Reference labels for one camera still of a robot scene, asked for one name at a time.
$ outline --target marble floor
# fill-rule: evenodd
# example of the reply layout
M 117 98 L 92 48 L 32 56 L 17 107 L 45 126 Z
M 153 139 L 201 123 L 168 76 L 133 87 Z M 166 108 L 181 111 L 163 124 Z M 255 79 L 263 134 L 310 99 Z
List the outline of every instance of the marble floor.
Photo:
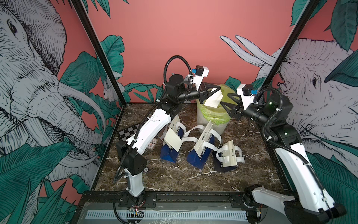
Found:
M 124 111 L 119 128 L 123 129 L 140 122 L 146 112 L 152 107 L 150 104 L 128 104 Z M 182 123 L 187 130 L 196 126 L 196 104 L 186 104 L 179 113 Z M 160 159 L 163 144 L 159 140 L 154 150 L 147 149 L 143 154 L 148 160 L 149 171 L 143 173 L 143 182 L 147 191 L 243 191 L 245 187 L 259 184 L 272 191 L 283 191 L 276 169 L 266 151 L 259 133 L 259 129 L 250 125 L 247 119 L 231 120 L 221 135 L 222 143 L 230 140 L 242 149 L 245 163 L 238 163 L 237 169 L 226 173 L 214 170 L 213 159 L 210 155 L 203 170 L 193 167 L 186 161 L 188 152 L 194 142 L 183 143 L 176 163 Z M 120 179 L 112 183 L 113 176 L 119 166 L 115 139 L 102 169 L 95 190 L 121 191 L 127 187 L 126 180 Z

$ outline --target elephant eye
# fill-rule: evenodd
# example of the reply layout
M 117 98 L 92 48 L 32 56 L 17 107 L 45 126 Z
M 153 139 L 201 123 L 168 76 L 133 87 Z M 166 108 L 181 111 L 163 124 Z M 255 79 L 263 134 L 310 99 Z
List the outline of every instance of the elephant eye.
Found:
M 18 32 L 18 30 L 16 29 L 16 27 L 12 24 L 12 22 L 10 21 L 10 19 L 7 20 L 8 26 L 11 30 L 11 32 L 15 35 L 15 33 Z
M 313 79 L 312 79 L 312 84 L 313 84 L 313 86 L 316 88 L 316 83 L 317 83 L 317 78 L 316 77 L 314 77 Z

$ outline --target checkerboard pattern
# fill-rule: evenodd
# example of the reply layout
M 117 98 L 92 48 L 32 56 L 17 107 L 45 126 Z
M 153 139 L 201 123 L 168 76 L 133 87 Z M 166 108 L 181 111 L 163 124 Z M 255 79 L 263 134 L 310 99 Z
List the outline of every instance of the checkerboard pattern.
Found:
M 119 134 L 119 138 L 123 141 L 126 141 L 127 139 L 129 139 L 132 135 L 135 134 L 135 132 L 137 131 L 138 129 L 138 126 L 139 124 L 135 124 L 129 128 L 126 128 L 126 129 L 123 129 L 123 130 L 120 130 L 118 132 Z

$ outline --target green plastic bag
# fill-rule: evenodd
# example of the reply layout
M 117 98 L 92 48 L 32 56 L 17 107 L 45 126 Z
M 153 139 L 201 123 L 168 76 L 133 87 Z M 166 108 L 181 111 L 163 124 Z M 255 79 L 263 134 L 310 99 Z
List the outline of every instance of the green plastic bag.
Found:
M 232 99 L 230 99 L 227 94 L 228 93 L 235 93 L 230 87 L 224 84 L 220 84 L 221 86 L 221 93 L 223 98 L 221 99 L 222 102 L 227 102 L 231 104 L 236 104 Z M 230 116 L 227 114 L 226 110 L 219 104 L 217 108 L 213 108 L 211 106 L 204 106 L 204 104 L 200 104 L 197 100 L 197 110 L 200 110 L 206 120 L 211 120 L 213 124 L 220 125 L 225 124 L 230 121 Z

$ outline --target white trash bin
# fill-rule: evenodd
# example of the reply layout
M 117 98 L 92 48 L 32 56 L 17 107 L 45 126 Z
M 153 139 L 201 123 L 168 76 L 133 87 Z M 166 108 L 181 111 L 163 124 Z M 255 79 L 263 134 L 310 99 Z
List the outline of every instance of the white trash bin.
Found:
M 220 86 L 221 93 L 223 95 L 221 101 L 235 104 L 235 102 L 227 96 L 228 93 L 235 92 L 224 84 L 221 84 Z M 217 133 L 222 134 L 230 121 L 230 116 L 220 104 L 217 108 L 212 108 L 200 104 L 197 100 L 197 125 L 206 126 L 209 123 L 209 120 L 213 123 L 212 129 L 214 129 Z

